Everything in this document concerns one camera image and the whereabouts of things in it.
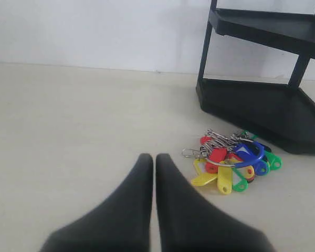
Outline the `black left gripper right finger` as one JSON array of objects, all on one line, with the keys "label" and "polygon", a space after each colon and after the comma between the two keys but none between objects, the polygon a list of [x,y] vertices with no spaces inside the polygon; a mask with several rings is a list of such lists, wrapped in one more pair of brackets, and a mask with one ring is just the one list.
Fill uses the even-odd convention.
[{"label": "black left gripper right finger", "polygon": [[275,251],[262,231],[198,193],[169,154],[156,156],[155,186],[162,251]]}]

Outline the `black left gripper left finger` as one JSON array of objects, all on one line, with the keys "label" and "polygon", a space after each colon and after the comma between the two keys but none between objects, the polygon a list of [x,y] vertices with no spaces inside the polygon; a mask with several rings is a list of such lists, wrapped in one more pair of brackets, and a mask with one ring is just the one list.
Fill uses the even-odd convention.
[{"label": "black left gripper left finger", "polygon": [[142,153],[107,199],[50,234],[41,251],[149,251],[152,194],[153,159]]}]

